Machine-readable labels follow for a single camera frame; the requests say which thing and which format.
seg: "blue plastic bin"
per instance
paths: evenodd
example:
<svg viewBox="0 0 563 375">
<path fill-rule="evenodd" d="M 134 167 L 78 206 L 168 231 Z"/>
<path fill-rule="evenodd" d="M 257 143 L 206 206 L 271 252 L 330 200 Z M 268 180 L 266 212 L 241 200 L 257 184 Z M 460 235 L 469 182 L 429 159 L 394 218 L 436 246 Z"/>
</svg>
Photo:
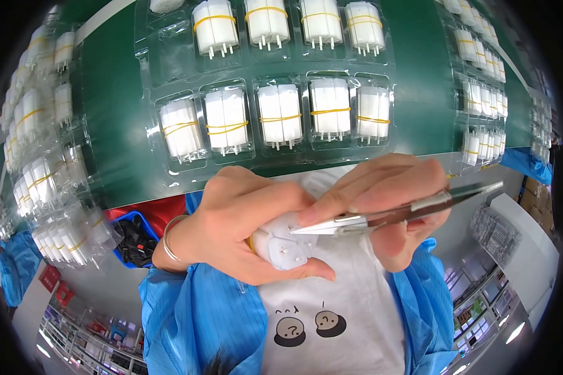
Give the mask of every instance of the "blue plastic bin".
<svg viewBox="0 0 563 375">
<path fill-rule="evenodd" d="M 150 227 L 150 224 L 148 224 L 148 221 L 146 220 L 146 218 L 144 217 L 143 214 L 141 214 L 139 211 L 130 211 L 127 214 L 118 217 L 116 219 L 114 219 L 112 222 L 114 223 L 115 221 L 120 221 L 120 220 L 129 220 L 129 221 L 133 221 L 134 216 L 139 216 L 142 219 L 142 229 L 146 231 L 146 233 L 148 234 L 148 236 L 150 238 L 154 238 L 155 240 L 158 241 L 158 237 L 157 234 L 154 233 L 154 231 L 152 230 L 152 228 Z M 121 253 L 119 252 L 119 250 L 117 248 L 115 248 L 113 250 L 114 256 L 117 257 L 117 259 L 119 259 L 119 261 L 121 263 L 123 263 L 123 266 L 127 267 L 127 268 L 137 268 L 137 266 L 135 266 L 135 264 L 127 262 L 124 263 L 123 262 L 123 256 L 121 255 Z M 144 266 L 144 268 L 149 268 L 152 267 L 152 262 L 148 263 L 147 265 Z"/>
</svg>

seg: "hand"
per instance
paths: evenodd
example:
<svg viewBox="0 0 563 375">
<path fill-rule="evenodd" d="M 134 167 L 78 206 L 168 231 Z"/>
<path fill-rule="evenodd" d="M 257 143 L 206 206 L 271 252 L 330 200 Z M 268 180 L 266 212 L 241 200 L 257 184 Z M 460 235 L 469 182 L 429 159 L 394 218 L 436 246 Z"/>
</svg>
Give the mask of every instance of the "hand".
<svg viewBox="0 0 563 375">
<path fill-rule="evenodd" d="M 340 178 L 313 206 L 299 213 L 300 225 L 308 226 L 336 215 L 375 213 L 426 198 L 447 188 L 448 181 L 435 159 L 420 161 L 413 155 L 387 154 L 362 162 Z M 370 234 L 373 251 L 392 273 L 404 270 L 415 249 L 449 217 L 450 210 L 380 227 Z"/>
<path fill-rule="evenodd" d="M 309 276 L 333 281 L 335 272 L 320 259 L 311 258 L 305 265 L 279 271 L 246 244 L 267 221 L 314 202 L 295 182 L 274 182 L 246 168 L 225 167 L 207 182 L 198 210 L 167 234 L 167 244 L 182 263 L 171 259 L 159 243 L 153 264 L 168 271 L 185 271 L 193 263 L 207 263 L 251 285 Z"/>
</svg>

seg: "white t-shirt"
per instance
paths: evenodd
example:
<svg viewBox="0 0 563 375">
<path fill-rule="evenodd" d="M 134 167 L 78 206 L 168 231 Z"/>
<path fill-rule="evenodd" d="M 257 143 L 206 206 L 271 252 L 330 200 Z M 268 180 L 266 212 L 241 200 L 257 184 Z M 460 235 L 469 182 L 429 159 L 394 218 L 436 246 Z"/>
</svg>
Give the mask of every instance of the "white t-shirt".
<svg viewBox="0 0 563 375">
<path fill-rule="evenodd" d="M 319 197 L 347 170 L 309 172 L 298 182 Z M 320 236 L 313 256 L 336 281 L 258 287 L 268 317 L 263 374 L 404 374 L 402 321 L 368 238 Z"/>
</svg>

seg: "silver bracelet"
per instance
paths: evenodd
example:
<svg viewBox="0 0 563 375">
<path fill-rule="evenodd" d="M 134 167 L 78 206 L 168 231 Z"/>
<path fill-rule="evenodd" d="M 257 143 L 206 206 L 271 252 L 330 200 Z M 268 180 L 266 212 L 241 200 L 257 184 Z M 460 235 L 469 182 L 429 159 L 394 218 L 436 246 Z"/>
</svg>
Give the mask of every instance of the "silver bracelet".
<svg viewBox="0 0 563 375">
<path fill-rule="evenodd" d="M 180 215 L 180 216 L 174 217 L 171 221 L 169 221 L 169 223 L 165 227 L 165 230 L 163 231 L 163 247 L 165 247 L 165 252 L 167 253 L 167 255 L 171 259 L 173 259 L 177 262 L 180 262 L 180 263 L 182 263 L 181 259 L 176 257 L 175 254 L 173 254 L 173 252 L 171 251 L 171 249 L 167 245 L 167 234 L 169 232 L 169 228 L 171 227 L 171 224 L 177 223 L 178 221 L 182 221 L 183 219 L 185 219 L 187 217 L 189 217 L 189 215 Z"/>
</svg>

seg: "person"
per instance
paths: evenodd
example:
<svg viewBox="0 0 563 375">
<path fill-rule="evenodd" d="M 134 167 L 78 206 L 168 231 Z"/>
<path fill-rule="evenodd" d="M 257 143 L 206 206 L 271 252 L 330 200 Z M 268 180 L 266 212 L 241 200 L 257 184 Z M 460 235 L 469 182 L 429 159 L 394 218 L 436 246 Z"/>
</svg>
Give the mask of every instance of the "person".
<svg viewBox="0 0 563 375">
<path fill-rule="evenodd" d="M 439 374 L 457 351 L 450 292 L 428 236 L 449 210 L 369 236 L 319 236 L 314 257 L 288 271 L 246 239 L 285 213 L 307 226 L 447 186 L 435 159 L 403 154 L 277 179 L 221 169 L 196 211 L 165 233 L 139 286 L 148 371 Z"/>
</svg>

